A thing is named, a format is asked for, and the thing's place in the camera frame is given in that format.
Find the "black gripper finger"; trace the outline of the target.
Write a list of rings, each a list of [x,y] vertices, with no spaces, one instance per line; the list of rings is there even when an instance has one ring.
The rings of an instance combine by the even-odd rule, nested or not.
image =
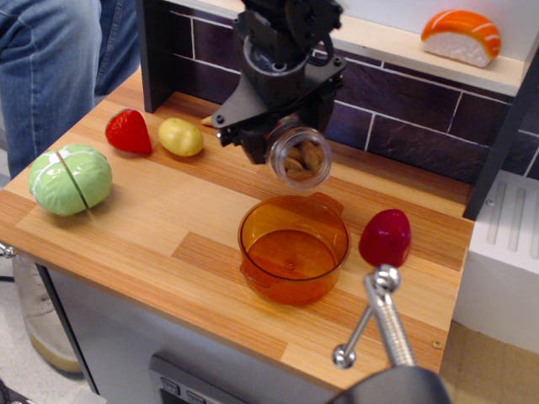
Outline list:
[[[239,127],[239,144],[252,164],[266,163],[267,138],[273,130],[272,126]]]
[[[304,125],[323,133],[334,111],[334,100],[334,94],[328,96],[314,94],[302,98],[298,108],[299,120]]]

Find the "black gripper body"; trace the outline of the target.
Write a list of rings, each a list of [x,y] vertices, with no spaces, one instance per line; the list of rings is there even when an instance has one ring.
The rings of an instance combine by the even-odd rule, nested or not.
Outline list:
[[[213,114],[216,134],[224,146],[239,144],[240,126],[270,126],[289,114],[298,114],[302,98],[334,94],[343,85],[344,60],[334,54],[333,42],[322,38],[326,56],[313,49],[292,50],[279,64],[271,54],[246,37],[240,46],[240,81],[233,94]]]

